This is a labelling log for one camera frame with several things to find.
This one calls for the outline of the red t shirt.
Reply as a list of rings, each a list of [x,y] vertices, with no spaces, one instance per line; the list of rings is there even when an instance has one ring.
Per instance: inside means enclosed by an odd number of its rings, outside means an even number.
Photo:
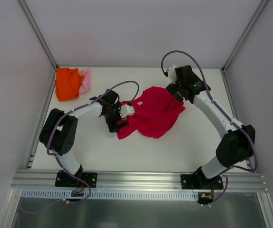
[[[166,89],[156,86],[144,90],[131,105],[135,114],[127,116],[127,125],[118,131],[117,137],[120,140],[134,131],[158,139],[174,126],[185,110],[183,102],[177,101]]]

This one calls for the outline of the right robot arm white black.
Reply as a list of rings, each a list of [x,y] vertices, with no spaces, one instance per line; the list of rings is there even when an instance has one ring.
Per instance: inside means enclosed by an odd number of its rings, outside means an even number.
[[[219,175],[237,163],[254,156],[255,129],[244,125],[220,106],[204,79],[190,65],[171,65],[165,72],[171,80],[166,90],[179,102],[189,101],[208,118],[220,135],[215,156],[192,175],[199,188],[205,189]]]

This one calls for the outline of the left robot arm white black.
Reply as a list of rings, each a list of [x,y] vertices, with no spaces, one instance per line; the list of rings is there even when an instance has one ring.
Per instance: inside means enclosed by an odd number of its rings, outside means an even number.
[[[62,171],[66,174],[66,182],[76,187],[82,182],[83,168],[72,151],[78,124],[83,120],[103,116],[110,133],[118,133],[127,126],[127,117],[135,114],[131,105],[122,104],[119,95],[107,90],[99,97],[90,98],[85,105],[64,112],[57,108],[50,111],[39,135],[47,154],[55,157]]]

